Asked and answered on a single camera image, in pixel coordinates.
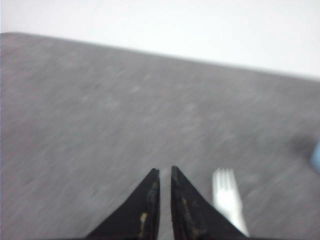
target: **gray table surface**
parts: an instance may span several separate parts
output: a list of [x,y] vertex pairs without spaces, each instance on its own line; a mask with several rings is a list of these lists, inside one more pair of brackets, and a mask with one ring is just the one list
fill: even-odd
[[233,168],[253,236],[320,239],[320,83],[21,33],[1,34],[1,236],[82,237],[160,169],[211,202]]

